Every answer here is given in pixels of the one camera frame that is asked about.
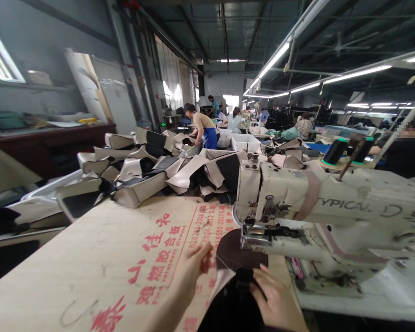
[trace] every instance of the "industrial sewing machine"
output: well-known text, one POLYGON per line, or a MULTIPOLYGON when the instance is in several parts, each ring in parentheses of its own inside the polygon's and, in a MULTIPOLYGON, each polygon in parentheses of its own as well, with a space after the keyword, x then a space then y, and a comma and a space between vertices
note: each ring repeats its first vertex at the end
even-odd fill
POLYGON ((415 183, 391 172, 358 169, 339 182, 251 158, 241 164, 234 216, 242 249, 292 257, 308 294, 360 298, 389 260, 415 259, 415 183))

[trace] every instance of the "hand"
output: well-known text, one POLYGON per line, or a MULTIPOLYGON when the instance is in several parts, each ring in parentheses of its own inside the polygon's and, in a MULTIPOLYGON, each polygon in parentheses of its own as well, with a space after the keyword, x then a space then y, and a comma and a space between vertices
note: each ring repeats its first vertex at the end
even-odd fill
POLYGON ((210 242, 183 253, 169 287, 171 296, 181 305, 189 306, 195 295, 198 277, 207 273, 211 267, 213 246, 210 242))
POLYGON ((257 301, 264 325, 294 332, 308 331, 289 289, 266 266, 260 264, 260 267, 261 270, 254 269, 254 279, 263 292, 253 283, 250 291, 257 301))

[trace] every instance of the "worker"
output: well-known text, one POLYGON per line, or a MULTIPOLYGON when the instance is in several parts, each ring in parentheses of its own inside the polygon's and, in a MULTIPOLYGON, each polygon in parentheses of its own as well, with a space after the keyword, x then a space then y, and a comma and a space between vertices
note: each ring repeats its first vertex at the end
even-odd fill
POLYGON ((295 124, 295 128, 300 133, 300 137, 302 140, 307 141, 309 138, 309 132, 312 129, 312 122, 310 121, 310 118, 314 115, 311 112, 304 112, 301 120, 297 121, 295 124))
POLYGON ((241 120, 241 110, 236 107, 234 108, 234 112, 229 114, 223 123, 227 124, 227 129, 232 130, 232 134, 241 134, 240 128, 238 127, 241 120))
POLYGON ((214 119, 217 117, 217 113, 220 112, 220 106, 218 105, 218 101, 216 101, 214 99, 214 97, 212 97, 211 95, 208 96, 209 101, 212 103, 212 109, 211 111, 207 114, 208 117, 214 119))
MULTIPOLYGON (((192 302, 197 280, 207 274, 211 267, 213 246, 211 243, 198 245, 185 252, 166 293, 166 298, 158 305, 157 311, 146 325, 144 332, 173 332, 177 328, 186 309, 192 302)), ((289 288, 277 280, 269 269, 260 265, 254 269, 254 279, 261 287, 249 284, 260 309, 266 331, 306 332, 308 328, 300 311, 297 309, 289 288)))
MULTIPOLYGON (((374 146, 369 154, 378 154, 380 151, 379 146, 374 146)), ((404 178, 415 177, 415 120, 409 123, 386 153, 384 165, 377 166, 376 169, 391 171, 404 178)))
POLYGON ((204 138, 206 138, 206 144, 204 147, 216 150, 217 142, 220 138, 220 132, 216 128, 216 125, 208 116, 201 114, 200 112, 195 112, 195 106, 192 104, 185 104, 184 110, 186 111, 186 116, 192 119, 196 127, 191 134, 194 136, 197 135, 194 145, 198 146, 202 136, 204 136, 204 138))

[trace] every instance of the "worktable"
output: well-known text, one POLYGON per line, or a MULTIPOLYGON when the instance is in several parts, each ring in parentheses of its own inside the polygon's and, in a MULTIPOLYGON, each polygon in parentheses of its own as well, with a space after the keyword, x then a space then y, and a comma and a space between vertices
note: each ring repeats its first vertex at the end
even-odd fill
POLYGON ((77 170, 77 153, 104 146, 107 132, 115 125, 13 130, 0 136, 0 150, 47 180, 77 170))
MULTIPOLYGON (((196 197, 105 200, 0 280, 0 332, 141 331, 182 253, 235 228, 230 205, 196 197)), ((269 268, 296 301, 285 258, 269 256, 269 268)), ((215 280, 215 269, 199 278, 177 331, 197 330, 215 280)))

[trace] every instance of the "thread spool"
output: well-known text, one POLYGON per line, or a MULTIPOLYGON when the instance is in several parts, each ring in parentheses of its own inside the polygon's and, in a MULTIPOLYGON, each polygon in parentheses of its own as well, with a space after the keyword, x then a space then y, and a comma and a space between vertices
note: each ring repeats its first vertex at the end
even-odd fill
POLYGON ((345 138, 339 138, 338 140, 334 141, 332 143, 331 148, 329 149, 327 154, 324 156, 322 163, 325 165, 336 166, 341 156, 346 151, 347 146, 349 145, 348 142, 349 140, 345 138))
POLYGON ((373 137, 366 137, 366 141, 364 142, 360 152, 355 157, 353 164, 363 165, 364 159, 368 156, 370 148, 374 146, 374 138, 373 137))

